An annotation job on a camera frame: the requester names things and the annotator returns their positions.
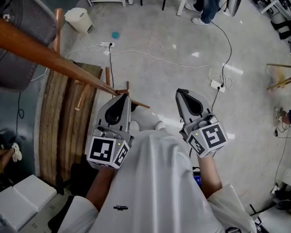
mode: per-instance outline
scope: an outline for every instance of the brown wooden platform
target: brown wooden platform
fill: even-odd
[[[100,78],[98,66],[76,63]],[[70,177],[73,163],[84,154],[88,124],[97,89],[90,87],[83,108],[75,110],[82,86],[62,74],[51,71],[43,98],[39,155],[41,178],[55,185],[57,171],[64,181]]]

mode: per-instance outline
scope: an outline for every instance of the person's arm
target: person's arm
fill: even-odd
[[[96,207],[99,212],[108,195],[113,175],[113,168],[101,167],[86,195],[86,198]]]
[[[202,180],[202,192],[208,198],[214,192],[222,189],[221,179],[211,155],[204,158],[198,157],[198,163]]]

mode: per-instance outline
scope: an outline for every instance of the electrical outlet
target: electrical outlet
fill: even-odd
[[[225,86],[223,86],[223,87],[221,87],[221,84],[219,83],[219,82],[217,82],[216,80],[212,80],[211,81],[211,86],[213,87],[213,88],[215,88],[216,90],[218,89],[218,87],[220,88],[220,90],[219,91],[221,91],[221,92],[225,92]]]
[[[110,46],[110,43],[112,44],[112,45],[111,45],[111,48],[114,48],[114,46],[115,46],[115,43],[114,43],[114,42],[104,42],[104,41],[102,41],[102,42],[100,43],[100,45],[101,45],[102,47],[109,47],[109,46]]]

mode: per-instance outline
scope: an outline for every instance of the white shoe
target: white shoe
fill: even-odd
[[[195,11],[195,12],[197,12],[197,13],[199,13],[199,14],[201,14],[201,13],[203,12],[203,11],[198,11],[198,10],[196,10],[196,9],[194,8],[194,6],[193,6],[192,3],[186,3],[186,4],[184,5],[184,7],[185,7],[186,9],[188,9],[188,10]]]
[[[210,23],[205,23],[202,21],[201,18],[192,18],[192,23],[196,24],[196,25],[201,25],[201,26],[209,26]]]
[[[159,121],[156,125],[155,125],[155,130],[161,130],[161,129],[166,129],[166,125],[163,121]]]
[[[139,123],[136,121],[131,121],[129,125],[129,133],[132,135],[137,134],[140,131]]]
[[[22,155],[21,151],[19,150],[19,145],[15,142],[15,143],[13,143],[12,148],[15,151],[14,154],[12,155],[13,161],[14,162],[21,161],[23,158],[23,155]]]

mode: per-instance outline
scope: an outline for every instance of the shirt logo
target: shirt logo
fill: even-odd
[[[124,211],[124,210],[128,210],[128,207],[117,205],[117,206],[114,206],[113,209],[116,209],[118,211]]]

